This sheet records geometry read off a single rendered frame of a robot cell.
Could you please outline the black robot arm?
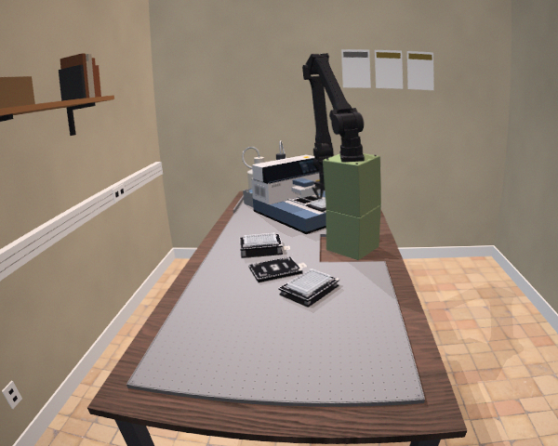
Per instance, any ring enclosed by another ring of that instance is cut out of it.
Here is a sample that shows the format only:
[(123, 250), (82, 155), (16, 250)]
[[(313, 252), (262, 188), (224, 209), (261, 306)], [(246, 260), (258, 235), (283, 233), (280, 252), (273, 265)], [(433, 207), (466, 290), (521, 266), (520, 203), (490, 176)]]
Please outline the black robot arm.
[[(344, 97), (330, 68), (328, 59), (328, 53), (311, 54), (306, 65), (302, 66), (303, 78), (310, 81), (312, 88), (316, 127), (313, 155), (316, 155), (316, 159), (319, 159), (316, 160), (314, 157), (313, 165), (321, 173), (324, 173), (323, 160), (334, 156), (327, 123), (325, 91), (333, 107), (329, 114), (332, 129), (336, 135), (340, 134), (341, 136), (339, 152), (340, 157), (342, 157), (341, 161), (346, 163), (363, 162), (365, 160), (361, 138), (358, 135), (358, 129), (359, 132), (364, 129), (363, 116), (356, 108), (352, 108)], [(319, 76), (311, 76), (311, 74), (319, 74)], [(325, 144), (325, 142), (328, 142), (328, 144)]]

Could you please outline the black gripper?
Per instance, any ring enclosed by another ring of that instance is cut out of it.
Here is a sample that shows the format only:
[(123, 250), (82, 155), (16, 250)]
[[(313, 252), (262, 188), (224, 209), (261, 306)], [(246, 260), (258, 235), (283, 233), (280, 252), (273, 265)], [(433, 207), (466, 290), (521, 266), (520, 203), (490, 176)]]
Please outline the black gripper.
[[(324, 173), (322, 174), (321, 172), (319, 172), (319, 175), (320, 175), (320, 181), (313, 182), (315, 186), (312, 187), (312, 190), (314, 191), (318, 200), (322, 199), (325, 190)], [(317, 190), (320, 190), (320, 195), (318, 195)]]

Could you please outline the white microplate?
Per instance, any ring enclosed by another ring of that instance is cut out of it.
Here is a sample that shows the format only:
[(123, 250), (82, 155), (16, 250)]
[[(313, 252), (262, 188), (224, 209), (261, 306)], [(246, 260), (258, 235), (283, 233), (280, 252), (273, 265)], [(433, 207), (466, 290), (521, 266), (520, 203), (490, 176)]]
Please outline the white microplate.
[(313, 206), (316, 206), (318, 208), (325, 208), (326, 207), (326, 198), (316, 200), (316, 201), (312, 201), (310, 204), (313, 205)]
[(330, 280), (332, 280), (330, 275), (310, 269), (293, 281), (288, 282), (286, 287), (298, 293), (309, 295), (328, 283)]
[(245, 235), (245, 246), (258, 246), (277, 243), (275, 233)]

